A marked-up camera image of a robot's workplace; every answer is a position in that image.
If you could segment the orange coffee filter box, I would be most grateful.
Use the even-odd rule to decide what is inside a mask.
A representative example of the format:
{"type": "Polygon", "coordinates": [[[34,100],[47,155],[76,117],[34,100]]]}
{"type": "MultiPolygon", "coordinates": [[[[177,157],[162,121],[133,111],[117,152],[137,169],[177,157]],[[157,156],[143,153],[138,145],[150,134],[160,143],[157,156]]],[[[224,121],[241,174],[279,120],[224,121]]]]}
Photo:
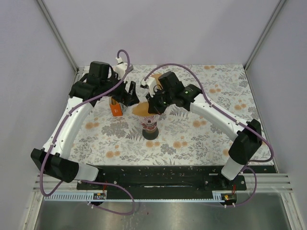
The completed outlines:
{"type": "Polygon", "coordinates": [[[123,116],[125,106],[117,102],[113,97],[109,97],[109,107],[114,117],[123,116]]]}

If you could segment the clear glass dripper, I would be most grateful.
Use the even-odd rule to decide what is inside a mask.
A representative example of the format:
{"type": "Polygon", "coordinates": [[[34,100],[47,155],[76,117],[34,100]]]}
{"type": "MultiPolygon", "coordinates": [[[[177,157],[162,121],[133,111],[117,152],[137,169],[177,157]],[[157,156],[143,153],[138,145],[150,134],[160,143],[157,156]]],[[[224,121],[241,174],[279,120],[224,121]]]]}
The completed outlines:
{"type": "Polygon", "coordinates": [[[158,115],[139,116],[139,122],[143,129],[153,130],[157,126],[158,115]]]}

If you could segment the brown paper coffee filter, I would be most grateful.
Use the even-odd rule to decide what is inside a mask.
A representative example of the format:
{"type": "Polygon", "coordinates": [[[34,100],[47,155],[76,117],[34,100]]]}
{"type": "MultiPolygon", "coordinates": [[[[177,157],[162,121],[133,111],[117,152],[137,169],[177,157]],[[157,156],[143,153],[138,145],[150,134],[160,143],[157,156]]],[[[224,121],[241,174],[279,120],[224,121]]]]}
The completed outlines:
{"type": "Polygon", "coordinates": [[[162,74],[161,73],[157,73],[157,74],[152,74],[151,77],[153,77],[155,79],[155,82],[157,85],[160,85],[161,86],[161,83],[159,81],[159,77],[161,77],[162,74]]]}

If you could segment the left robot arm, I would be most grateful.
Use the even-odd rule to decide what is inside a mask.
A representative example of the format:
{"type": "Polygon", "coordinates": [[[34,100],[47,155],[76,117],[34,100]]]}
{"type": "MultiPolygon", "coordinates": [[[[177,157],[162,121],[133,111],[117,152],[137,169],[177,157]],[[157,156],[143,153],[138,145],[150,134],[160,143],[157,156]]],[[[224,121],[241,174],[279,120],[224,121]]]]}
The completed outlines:
{"type": "Polygon", "coordinates": [[[104,184],[95,166],[69,160],[74,140],[90,112],[100,100],[100,95],[112,97],[117,102],[132,106],[139,102],[136,95],[136,83],[132,81],[126,90],[127,81],[123,80],[133,66],[118,60],[118,64],[93,61],[89,72],[75,82],[69,93],[64,114],[49,140],[41,149],[33,149],[31,159],[41,175],[48,175],[60,181],[70,183],[73,180],[87,180],[93,189],[104,184]]]}

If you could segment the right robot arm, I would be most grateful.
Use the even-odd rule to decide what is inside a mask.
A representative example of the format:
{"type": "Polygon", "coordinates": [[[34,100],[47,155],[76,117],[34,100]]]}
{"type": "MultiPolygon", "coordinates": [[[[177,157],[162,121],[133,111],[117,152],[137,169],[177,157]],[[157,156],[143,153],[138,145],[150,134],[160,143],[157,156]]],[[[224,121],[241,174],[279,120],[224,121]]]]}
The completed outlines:
{"type": "Polygon", "coordinates": [[[236,183],[236,176],[247,165],[262,145],[261,124],[253,119],[246,121],[205,98],[201,89],[193,84],[184,86],[176,74],[169,71],[158,79],[148,77],[141,81],[141,87],[148,89],[146,99],[150,114],[161,115],[170,105],[182,107],[189,112],[203,116],[225,133],[232,141],[229,158],[221,170],[218,184],[228,190],[236,183]]]}

